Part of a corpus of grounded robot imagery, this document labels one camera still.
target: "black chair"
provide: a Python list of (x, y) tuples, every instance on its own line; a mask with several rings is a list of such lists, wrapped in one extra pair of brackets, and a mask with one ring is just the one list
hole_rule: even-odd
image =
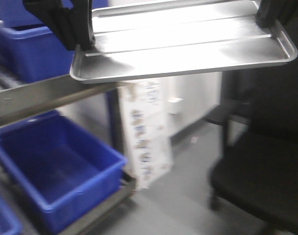
[[(298, 18), (287, 31), (298, 48)], [(239, 101), (224, 100), (205, 117), (223, 130), (223, 157), (210, 174), (210, 206), (218, 209), (221, 197), (266, 221), (261, 234), (279, 229), (298, 235), (298, 58), (246, 74), (255, 78), (248, 131), (228, 145), (229, 119)]]

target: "stainless steel tray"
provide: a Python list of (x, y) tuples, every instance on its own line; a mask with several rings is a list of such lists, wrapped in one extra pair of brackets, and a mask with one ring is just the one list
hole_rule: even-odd
[(297, 49), (280, 25), (255, 23), (257, 0), (169, 0), (93, 11), (96, 47), (76, 48), (84, 83), (283, 65)]

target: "black clamp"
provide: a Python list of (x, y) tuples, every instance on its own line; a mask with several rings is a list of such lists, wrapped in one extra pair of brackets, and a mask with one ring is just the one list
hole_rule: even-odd
[(260, 27), (270, 27), (278, 19), (285, 25), (298, 15), (298, 0), (261, 0), (256, 22)]
[(67, 50), (94, 47), (92, 0), (71, 0), (73, 8), (63, 7), (61, 0), (23, 0), (27, 11), (40, 19), (58, 37)]

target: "chair leg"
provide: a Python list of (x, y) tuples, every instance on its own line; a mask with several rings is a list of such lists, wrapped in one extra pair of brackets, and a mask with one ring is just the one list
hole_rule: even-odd
[(271, 224), (265, 225), (257, 235), (276, 235), (276, 230)]
[(213, 211), (218, 211), (220, 209), (220, 201), (216, 192), (213, 191), (209, 198), (209, 208)]

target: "blue storage bin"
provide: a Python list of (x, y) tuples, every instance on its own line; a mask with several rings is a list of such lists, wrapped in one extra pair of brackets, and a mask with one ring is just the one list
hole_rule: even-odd
[(0, 64), (23, 82), (68, 74), (73, 54), (45, 26), (17, 30), (0, 25)]
[(0, 196), (0, 235), (19, 235), (22, 225)]
[[(62, 0), (65, 7), (72, 7), (69, 0)], [(93, 9), (107, 7), (107, 0), (93, 0)], [(0, 21), (5, 27), (41, 24), (41, 22), (25, 10), (22, 0), (0, 0)]]
[(0, 129), (0, 163), (53, 233), (116, 192), (125, 161), (58, 112)]

